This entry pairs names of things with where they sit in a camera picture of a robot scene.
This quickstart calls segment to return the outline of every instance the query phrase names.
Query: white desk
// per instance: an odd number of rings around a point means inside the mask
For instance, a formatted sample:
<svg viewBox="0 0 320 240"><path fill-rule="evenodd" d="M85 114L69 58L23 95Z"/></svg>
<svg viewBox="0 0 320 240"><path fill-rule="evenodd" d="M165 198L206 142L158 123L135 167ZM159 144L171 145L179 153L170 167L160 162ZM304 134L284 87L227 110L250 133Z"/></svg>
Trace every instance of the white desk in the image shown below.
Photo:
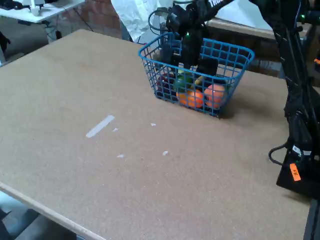
<svg viewBox="0 0 320 240"><path fill-rule="evenodd" d="M21 10L4 10L0 8L0 16L38 24L45 20L50 22L50 19L54 16L58 16L69 9L74 9L85 2L85 0L59 0L57 2L47 3L41 8L39 16L32 15L28 8ZM53 21L50 27L46 27L45 30L48 35L48 42L54 41L56 39L56 23ZM0 49L0 67L4 65L4 63L6 63L6 60Z"/></svg>
<svg viewBox="0 0 320 240"><path fill-rule="evenodd" d="M0 16L37 24L44 20L51 19L52 17L57 16L66 10L73 9L83 3L85 3L85 0L59 0L57 2L48 3L45 4L41 9L39 16L32 15L28 8L21 10L0 9Z"/></svg>

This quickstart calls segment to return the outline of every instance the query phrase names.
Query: white tape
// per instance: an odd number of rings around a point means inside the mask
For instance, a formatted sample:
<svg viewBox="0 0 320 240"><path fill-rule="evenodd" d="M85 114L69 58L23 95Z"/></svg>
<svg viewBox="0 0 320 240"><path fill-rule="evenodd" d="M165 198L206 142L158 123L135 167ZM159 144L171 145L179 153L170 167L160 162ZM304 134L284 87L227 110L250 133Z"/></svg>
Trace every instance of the white tape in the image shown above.
<svg viewBox="0 0 320 240"><path fill-rule="evenodd" d="M300 148L298 148L295 145L293 145L292 150L295 151L297 154L299 154L299 156L301 156ZM310 156L311 155L311 151L303 151L303 155Z"/></svg>
<svg viewBox="0 0 320 240"><path fill-rule="evenodd" d="M87 138L92 138L95 136L98 132L100 132L105 126L107 126L113 119L115 119L114 116L108 115L105 119L103 119L97 126L92 128L85 136Z"/></svg>

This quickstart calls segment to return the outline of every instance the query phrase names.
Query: green fruit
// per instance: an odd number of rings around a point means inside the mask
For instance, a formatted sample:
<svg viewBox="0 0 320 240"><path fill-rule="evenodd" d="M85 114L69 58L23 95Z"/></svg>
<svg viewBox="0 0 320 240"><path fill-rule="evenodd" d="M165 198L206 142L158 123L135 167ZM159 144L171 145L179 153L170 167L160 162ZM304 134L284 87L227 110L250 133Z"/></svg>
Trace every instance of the green fruit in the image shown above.
<svg viewBox="0 0 320 240"><path fill-rule="evenodd" d="M190 90L194 79L190 75L179 75L173 83L174 91L178 93L185 93Z"/></svg>

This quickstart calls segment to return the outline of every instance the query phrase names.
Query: orange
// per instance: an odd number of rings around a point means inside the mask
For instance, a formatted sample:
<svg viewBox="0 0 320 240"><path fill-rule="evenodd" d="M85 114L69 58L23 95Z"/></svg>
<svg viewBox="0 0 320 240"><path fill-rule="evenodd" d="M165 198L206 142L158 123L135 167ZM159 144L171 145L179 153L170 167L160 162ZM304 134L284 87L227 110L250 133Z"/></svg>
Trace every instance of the orange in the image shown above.
<svg viewBox="0 0 320 240"><path fill-rule="evenodd" d="M200 108L204 104L204 94L199 91L177 92L176 97L179 103L191 108Z"/></svg>
<svg viewBox="0 0 320 240"><path fill-rule="evenodd" d="M204 90L204 95L207 97L208 101L205 103L208 107L213 107L215 109L219 108L221 101L225 95L226 89L223 85L213 84L210 85L206 90Z"/></svg>

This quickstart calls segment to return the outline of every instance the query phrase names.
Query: white cloth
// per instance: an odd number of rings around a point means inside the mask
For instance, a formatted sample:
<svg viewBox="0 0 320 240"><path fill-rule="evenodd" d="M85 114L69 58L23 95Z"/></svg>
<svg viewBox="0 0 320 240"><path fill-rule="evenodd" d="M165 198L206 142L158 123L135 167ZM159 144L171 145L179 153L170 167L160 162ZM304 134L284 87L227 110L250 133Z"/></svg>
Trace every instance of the white cloth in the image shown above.
<svg viewBox="0 0 320 240"><path fill-rule="evenodd" d="M157 8L171 7L173 0L111 0L111 3L135 42L149 29L148 17L150 13Z"/></svg>

